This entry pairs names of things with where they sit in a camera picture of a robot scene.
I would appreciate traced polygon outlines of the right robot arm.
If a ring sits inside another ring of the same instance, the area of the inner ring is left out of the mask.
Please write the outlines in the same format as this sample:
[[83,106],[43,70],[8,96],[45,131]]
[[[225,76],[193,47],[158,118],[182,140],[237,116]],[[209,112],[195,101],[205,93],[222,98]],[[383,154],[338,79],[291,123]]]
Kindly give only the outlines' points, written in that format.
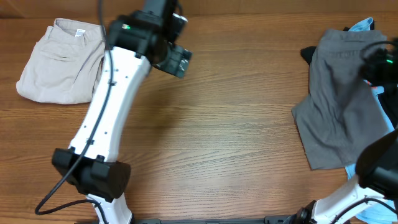
[[[372,86],[397,85],[397,39],[371,43],[360,51],[365,63],[360,72]],[[355,175],[329,197],[314,200],[296,214],[277,223],[348,223],[349,219],[375,204],[392,213],[397,209],[397,130],[368,146],[356,163]]]

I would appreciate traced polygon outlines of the grey shorts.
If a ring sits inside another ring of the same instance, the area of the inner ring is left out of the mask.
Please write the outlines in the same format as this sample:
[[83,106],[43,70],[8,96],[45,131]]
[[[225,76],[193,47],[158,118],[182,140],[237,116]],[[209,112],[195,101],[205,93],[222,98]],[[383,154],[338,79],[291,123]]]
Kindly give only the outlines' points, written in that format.
[[391,131],[371,87],[359,76],[359,53],[386,40],[378,30],[328,29],[309,66],[309,94],[292,114],[311,169],[354,164],[362,151]]

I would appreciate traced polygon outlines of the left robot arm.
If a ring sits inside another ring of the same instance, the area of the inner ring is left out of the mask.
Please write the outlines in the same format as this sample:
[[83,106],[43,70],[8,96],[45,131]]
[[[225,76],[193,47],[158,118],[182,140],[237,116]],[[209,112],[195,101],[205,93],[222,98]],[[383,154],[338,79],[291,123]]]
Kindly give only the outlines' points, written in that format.
[[186,23],[177,0],[158,0],[109,25],[101,80],[87,114],[69,147],[52,157],[62,182],[94,206],[99,223],[134,222],[124,195],[131,168],[118,161],[123,127],[152,69],[184,77],[192,53],[176,40]]

